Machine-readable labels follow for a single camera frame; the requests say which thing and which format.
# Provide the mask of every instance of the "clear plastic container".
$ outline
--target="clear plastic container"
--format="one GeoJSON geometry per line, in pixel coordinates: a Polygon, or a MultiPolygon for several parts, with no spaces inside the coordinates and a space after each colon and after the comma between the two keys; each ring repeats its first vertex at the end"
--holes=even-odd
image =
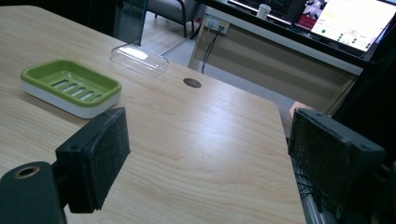
{"type": "Polygon", "coordinates": [[[111,61],[148,77],[162,75],[166,72],[169,64],[169,61],[163,56],[132,44],[111,50],[111,61]]]}

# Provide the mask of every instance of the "cable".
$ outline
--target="cable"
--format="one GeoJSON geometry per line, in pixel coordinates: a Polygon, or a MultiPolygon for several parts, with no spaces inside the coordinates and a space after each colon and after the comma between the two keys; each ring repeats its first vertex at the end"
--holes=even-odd
{"type": "Polygon", "coordinates": [[[304,186],[304,187],[306,187],[306,188],[313,188],[312,186],[307,185],[307,184],[304,184],[304,183],[297,182],[297,184],[298,184],[298,185],[302,185],[302,186],[304,186]]]}
{"type": "Polygon", "coordinates": [[[210,42],[209,46],[206,48],[206,52],[205,52],[204,60],[203,60],[203,64],[202,64],[202,73],[204,73],[204,69],[205,69],[205,65],[206,65],[207,59],[209,58],[210,52],[212,52],[213,46],[215,46],[216,39],[218,38],[219,34],[221,33],[221,31],[223,29],[224,29],[223,26],[219,27],[218,31],[216,32],[215,37],[213,37],[213,40],[210,42]]]}
{"type": "Polygon", "coordinates": [[[301,200],[304,199],[304,198],[306,198],[308,195],[311,195],[311,194],[312,194],[312,192],[301,194],[301,195],[300,195],[301,200]]]}
{"type": "Polygon", "coordinates": [[[208,42],[209,42],[209,34],[210,34],[210,30],[212,29],[212,27],[213,27],[213,22],[212,21],[210,21],[208,24],[207,24],[207,32],[206,32],[206,40],[205,40],[205,43],[206,43],[206,48],[208,47],[208,42]]]}

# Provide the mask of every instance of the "power cord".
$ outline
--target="power cord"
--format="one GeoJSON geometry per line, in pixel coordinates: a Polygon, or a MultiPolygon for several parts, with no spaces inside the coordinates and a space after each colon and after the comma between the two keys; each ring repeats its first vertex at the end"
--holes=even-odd
{"type": "Polygon", "coordinates": [[[223,26],[220,26],[220,27],[219,27],[218,31],[216,32],[215,37],[213,37],[213,39],[212,39],[212,41],[210,42],[209,46],[207,46],[207,48],[206,48],[206,52],[205,52],[204,60],[203,60],[203,64],[202,64],[202,73],[204,73],[205,65],[206,65],[207,59],[209,58],[210,52],[212,52],[213,46],[215,46],[216,39],[218,38],[219,34],[221,33],[221,31],[222,31],[223,29],[224,29],[223,26]]]}
{"type": "Polygon", "coordinates": [[[210,30],[212,30],[212,27],[213,27],[213,21],[210,21],[208,24],[207,24],[207,32],[206,32],[206,40],[205,40],[205,43],[206,43],[206,48],[208,47],[208,44],[207,43],[209,43],[209,34],[210,34],[210,30]]]}

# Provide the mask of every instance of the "black cable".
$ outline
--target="black cable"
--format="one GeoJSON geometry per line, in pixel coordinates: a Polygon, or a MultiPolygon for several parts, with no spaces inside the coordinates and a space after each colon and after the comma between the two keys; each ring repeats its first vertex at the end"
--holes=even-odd
{"type": "Polygon", "coordinates": [[[220,26],[218,31],[216,32],[215,37],[213,37],[212,41],[210,42],[209,46],[206,49],[205,55],[204,55],[204,60],[202,64],[202,73],[204,73],[205,65],[207,62],[207,59],[209,58],[210,52],[212,52],[213,46],[215,46],[216,39],[218,38],[219,34],[221,31],[224,29],[224,27],[220,26]]]}
{"type": "Polygon", "coordinates": [[[309,176],[308,175],[302,175],[302,174],[297,174],[297,173],[294,173],[294,174],[309,180],[309,176]]]}
{"type": "Polygon", "coordinates": [[[308,187],[305,187],[305,188],[303,188],[303,189],[299,189],[298,191],[299,191],[300,193],[302,193],[302,192],[305,191],[305,190],[309,190],[308,192],[312,192],[312,189],[311,189],[311,188],[308,188],[308,187]]]}
{"type": "Polygon", "coordinates": [[[301,194],[301,195],[300,195],[301,200],[304,199],[304,198],[306,198],[306,197],[307,197],[308,195],[310,195],[310,194],[312,194],[312,192],[301,194]]]}
{"type": "Polygon", "coordinates": [[[297,182],[298,185],[304,186],[306,189],[310,188],[312,189],[313,187],[311,185],[307,185],[305,183],[297,182]]]}

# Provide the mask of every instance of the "chair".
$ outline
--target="chair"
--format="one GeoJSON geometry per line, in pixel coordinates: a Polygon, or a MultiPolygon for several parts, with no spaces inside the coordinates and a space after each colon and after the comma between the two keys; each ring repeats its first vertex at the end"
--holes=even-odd
{"type": "Polygon", "coordinates": [[[177,22],[184,26],[184,37],[187,37],[186,23],[191,22],[194,33],[194,19],[197,18],[202,4],[195,0],[148,0],[147,11],[177,22]]]}

